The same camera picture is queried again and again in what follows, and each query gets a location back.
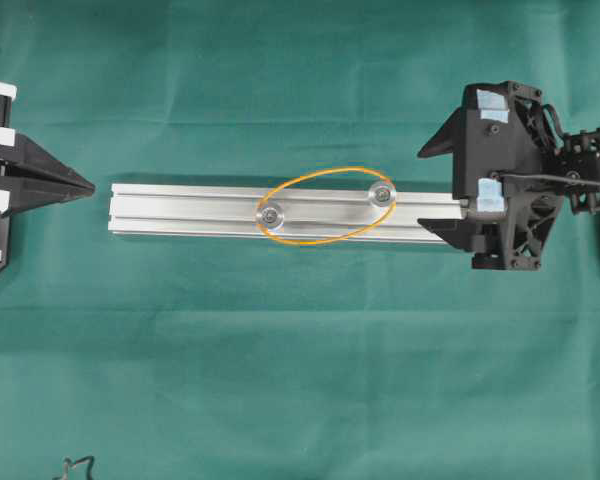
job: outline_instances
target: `cable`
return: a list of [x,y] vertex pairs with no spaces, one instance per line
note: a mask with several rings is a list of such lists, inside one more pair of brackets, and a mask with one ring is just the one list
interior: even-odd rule
[[561,177],[559,175],[546,175],[546,174],[524,174],[524,173],[497,173],[502,178],[524,178],[529,180],[546,180],[548,182],[559,182],[559,183],[570,183],[579,185],[590,185],[592,187],[600,187],[600,181],[597,180],[583,180],[581,178]]
[[537,141],[541,147],[553,151],[557,146],[555,135],[551,130],[551,125],[547,120],[542,105],[534,103],[529,109],[529,116],[533,119],[532,135],[535,133]]
[[[387,177],[386,175],[384,175],[376,170],[372,170],[370,168],[366,168],[366,167],[328,168],[326,170],[317,170],[317,171],[309,173],[307,175],[302,175],[301,177],[294,178],[292,180],[289,180],[287,182],[284,182],[284,183],[278,185],[276,188],[274,188],[269,193],[267,193],[264,197],[262,197],[262,199],[260,199],[260,201],[258,202],[258,210],[260,210],[271,199],[271,197],[273,197],[276,193],[280,192],[281,190],[284,190],[287,187],[290,187],[291,185],[295,185],[297,183],[304,182],[305,180],[309,180],[311,178],[321,177],[322,175],[332,175],[334,173],[346,173],[346,172],[361,172],[361,173],[365,173],[367,175],[373,175],[374,177],[378,177],[379,179],[384,180],[385,182],[387,182],[389,185],[391,185],[393,187],[393,182],[391,181],[391,179],[389,177]],[[341,242],[342,240],[346,240],[347,238],[355,237],[356,235],[361,235],[363,233],[373,230],[378,225],[382,224],[385,220],[387,220],[391,216],[391,214],[394,212],[395,209],[396,209],[396,200],[394,200],[393,203],[391,203],[391,205],[389,206],[389,209],[384,213],[384,215],[382,215],[375,222],[373,222],[365,227],[354,230],[353,232],[349,232],[346,235],[340,235],[339,237],[334,237],[334,238],[326,238],[323,240],[288,240],[288,239],[281,238],[277,235],[274,235],[265,226],[263,226],[259,223],[256,223],[256,225],[258,226],[258,228],[264,235],[269,237],[274,242],[281,243],[283,245],[295,245],[295,246],[325,245],[328,243]]]
[[562,130],[562,124],[560,123],[560,118],[558,117],[558,112],[556,112],[556,109],[550,103],[543,105],[542,108],[549,113],[551,121],[553,122],[553,129],[556,131],[556,135],[564,139],[564,130]]
[[82,465],[83,463],[87,463],[87,469],[85,470],[86,480],[93,480],[91,471],[93,470],[93,464],[95,463],[95,461],[96,458],[93,455],[88,455],[79,460],[76,460],[75,462],[71,461],[71,459],[67,457],[62,462],[62,476],[53,477],[52,480],[69,480],[69,469],[76,468],[78,465]]

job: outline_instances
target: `black wire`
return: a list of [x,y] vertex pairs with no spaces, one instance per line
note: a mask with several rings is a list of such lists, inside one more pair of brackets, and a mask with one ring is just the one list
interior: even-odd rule
[[96,458],[93,455],[87,455],[86,457],[82,457],[79,460],[76,460],[75,462],[73,462],[70,458],[65,458],[64,462],[63,462],[63,474],[60,477],[53,477],[52,480],[68,480],[68,473],[69,473],[69,469],[70,468],[75,468],[78,465],[81,465],[83,463],[87,463],[87,468],[86,468],[86,472],[85,472],[85,478],[86,480],[93,480],[93,477],[91,476],[91,470],[93,470],[93,464],[95,463]]
[[545,180],[548,182],[569,183],[574,185],[590,185],[592,187],[600,187],[600,181],[583,180],[581,178],[561,177],[560,175],[547,175],[544,173],[498,173],[502,178],[522,178],[527,180]]
[[542,106],[538,103],[534,103],[529,109],[529,115],[533,119],[535,134],[537,135],[541,147],[548,151],[555,150],[557,142],[553,135],[553,131],[549,126],[549,122],[544,115]]
[[556,131],[556,135],[564,139],[564,130],[562,130],[562,124],[560,124],[560,118],[558,117],[558,112],[556,112],[556,109],[553,108],[553,105],[550,103],[543,105],[542,108],[549,113],[551,121],[553,122],[553,129]]

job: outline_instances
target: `aluminum profile bar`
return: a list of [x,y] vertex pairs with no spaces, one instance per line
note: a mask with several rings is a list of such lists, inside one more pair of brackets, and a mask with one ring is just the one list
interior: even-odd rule
[[[256,226],[265,188],[113,184],[109,230],[118,234],[265,238]],[[385,211],[364,190],[285,189],[275,196],[284,223],[275,234],[323,239],[368,225]],[[444,244],[418,218],[463,218],[448,193],[398,192],[393,215],[352,241]]]

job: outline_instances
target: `green cloth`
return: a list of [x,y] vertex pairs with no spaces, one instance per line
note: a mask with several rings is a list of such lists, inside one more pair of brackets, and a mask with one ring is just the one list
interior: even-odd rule
[[98,189],[14,219],[0,480],[600,479],[600,215],[537,273],[107,231],[112,182],[448,191],[416,152],[504,80],[599,126],[600,0],[0,0],[12,126]]

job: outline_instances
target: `orange rubber band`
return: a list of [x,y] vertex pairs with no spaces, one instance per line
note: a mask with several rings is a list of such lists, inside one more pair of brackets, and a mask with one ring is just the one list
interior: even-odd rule
[[[322,175],[332,175],[334,173],[347,173],[347,172],[361,172],[361,173],[365,173],[367,175],[372,175],[374,177],[378,177],[379,179],[384,180],[389,185],[391,185],[395,190],[393,182],[391,181],[391,179],[389,177],[387,177],[386,175],[384,175],[376,170],[372,170],[370,168],[366,168],[366,167],[328,168],[326,170],[318,170],[318,171],[309,173],[307,175],[303,175],[301,177],[294,178],[293,180],[289,180],[287,182],[284,182],[284,183],[278,185],[276,188],[274,188],[269,193],[267,193],[264,197],[262,197],[262,199],[260,199],[260,201],[258,202],[258,211],[260,211],[260,209],[269,200],[271,200],[271,197],[273,197],[276,193],[284,190],[287,187],[290,187],[291,185],[295,185],[297,183],[304,182],[305,180],[309,180],[311,178],[321,177]],[[288,239],[281,238],[281,237],[271,233],[269,231],[269,229],[267,229],[264,225],[261,225],[260,223],[256,223],[256,225],[258,226],[258,228],[264,235],[269,237],[274,242],[282,243],[283,245],[295,245],[295,246],[325,245],[328,243],[341,242],[342,240],[346,240],[348,238],[355,237],[356,235],[361,235],[363,233],[370,232],[371,230],[373,230],[380,224],[384,223],[391,216],[391,214],[395,211],[395,209],[396,209],[396,200],[394,200],[391,203],[391,205],[389,205],[389,208],[384,213],[384,215],[382,215],[375,222],[373,222],[369,225],[366,225],[362,228],[359,228],[357,230],[354,230],[353,232],[347,233],[346,235],[340,235],[339,237],[334,237],[334,238],[325,238],[322,240],[288,240]]]

